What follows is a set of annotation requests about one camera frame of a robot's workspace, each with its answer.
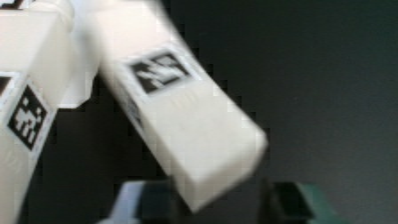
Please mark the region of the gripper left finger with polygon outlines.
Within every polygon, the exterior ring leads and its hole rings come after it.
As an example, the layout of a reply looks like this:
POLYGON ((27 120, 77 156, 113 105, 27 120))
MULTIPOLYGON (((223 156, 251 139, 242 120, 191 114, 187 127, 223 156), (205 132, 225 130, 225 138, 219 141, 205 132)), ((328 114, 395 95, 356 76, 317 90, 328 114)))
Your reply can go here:
POLYGON ((123 184, 109 217, 97 224, 178 224, 177 193, 168 180, 123 184))

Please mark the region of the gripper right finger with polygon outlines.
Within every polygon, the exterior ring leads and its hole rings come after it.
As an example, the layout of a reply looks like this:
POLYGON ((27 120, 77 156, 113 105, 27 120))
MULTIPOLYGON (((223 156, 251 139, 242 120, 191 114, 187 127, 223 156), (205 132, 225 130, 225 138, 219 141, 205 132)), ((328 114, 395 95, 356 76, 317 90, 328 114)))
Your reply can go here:
POLYGON ((260 224, 351 224, 315 184, 264 182, 260 224))

